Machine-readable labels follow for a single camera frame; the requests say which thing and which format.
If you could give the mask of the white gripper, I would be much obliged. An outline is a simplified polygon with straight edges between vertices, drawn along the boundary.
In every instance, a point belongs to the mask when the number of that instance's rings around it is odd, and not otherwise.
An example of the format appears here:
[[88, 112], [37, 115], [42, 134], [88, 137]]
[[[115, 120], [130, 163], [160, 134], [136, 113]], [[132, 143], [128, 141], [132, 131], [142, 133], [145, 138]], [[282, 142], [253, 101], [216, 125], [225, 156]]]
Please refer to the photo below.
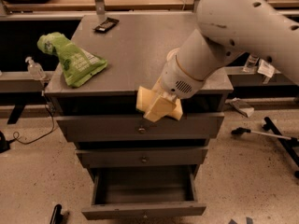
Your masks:
[[[162, 94], [163, 90], [179, 99], [189, 99], [194, 96], [203, 86], [204, 80], [196, 80], [187, 75], [178, 64], [177, 56], [174, 55], [166, 62], [161, 78], [158, 78], [152, 87], [156, 94]], [[176, 104], [161, 95], [155, 95], [145, 109], [144, 118], [156, 122], [171, 113]]]

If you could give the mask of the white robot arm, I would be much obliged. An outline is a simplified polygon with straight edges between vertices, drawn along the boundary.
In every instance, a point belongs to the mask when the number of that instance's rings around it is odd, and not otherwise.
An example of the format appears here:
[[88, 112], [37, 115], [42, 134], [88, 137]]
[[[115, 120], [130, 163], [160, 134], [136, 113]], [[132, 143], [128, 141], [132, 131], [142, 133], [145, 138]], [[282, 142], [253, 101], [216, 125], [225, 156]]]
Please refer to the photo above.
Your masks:
[[155, 122], [180, 119], [180, 99], [194, 96], [218, 69], [247, 52], [272, 64], [299, 84], [299, 23], [264, 0], [200, 0], [197, 28], [166, 62], [150, 91], [140, 91], [136, 107]]

